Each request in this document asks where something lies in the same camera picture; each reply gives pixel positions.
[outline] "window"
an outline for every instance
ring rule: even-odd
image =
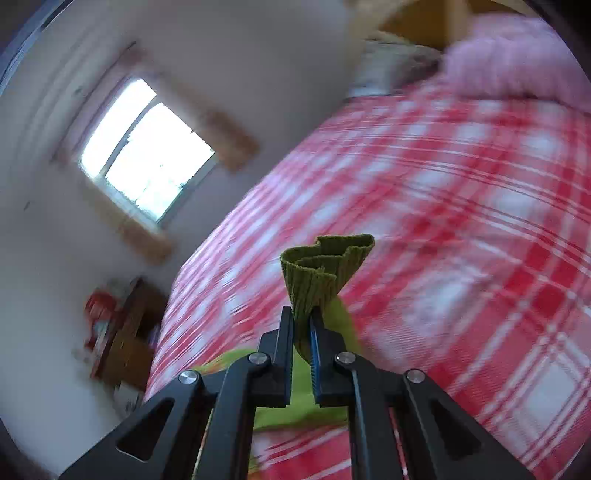
[[[145,81],[134,79],[94,130],[80,165],[115,202],[159,222],[211,170],[213,155]]]

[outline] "olive green cloth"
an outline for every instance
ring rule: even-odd
[[[346,317],[341,316],[346,309],[333,312],[327,306],[337,298],[374,245],[372,235],[319,236],[314,245],[288,248],[281,254],[283,279],[295,321],[294,344],[308,363],[311,362],[308,317],[315,306],[321,308],[327,328],[343,334],[345,343],[353,342],[351,319],[348,313]],[[355,351],[356,347],[351,345],[351,350]]]

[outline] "wooden cabinet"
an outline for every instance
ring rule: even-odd
[[[105,347],[95,368],[95,377],[116,387],[125,382],[145,391],[154,350],[148,338],[162,322],[168,298],[156,287],[142,280],[125,302],[120,327],[111,327]]]

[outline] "triangular cutout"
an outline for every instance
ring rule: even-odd
[[[480,441],[439,400],[431,400],[430,405],[445,450],[452,460],[462,460],[480,450]]]
[[[147,462],[154,452],[173,407],[174,400],[171,398],[162,401],[144,421],[119,441],[117,448],[138,460]]]

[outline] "screw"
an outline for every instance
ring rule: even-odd
[[[262,365],[267,361],[268,355],[263,352],[254,352],[248,355],[248,361],[255,365]]]
[[[355,354],[351,352],[341,352],[336,356],[337,362],[350,365],[355,362]]]
[[[195,370],[185,370],[178,376],[178,380],[184,384],[195,383],[199,378],[199,374]]]
[[[422,370],[413,368],[407,372],[407,378],[412,383],[422,383],[425,380],[425,373]]]

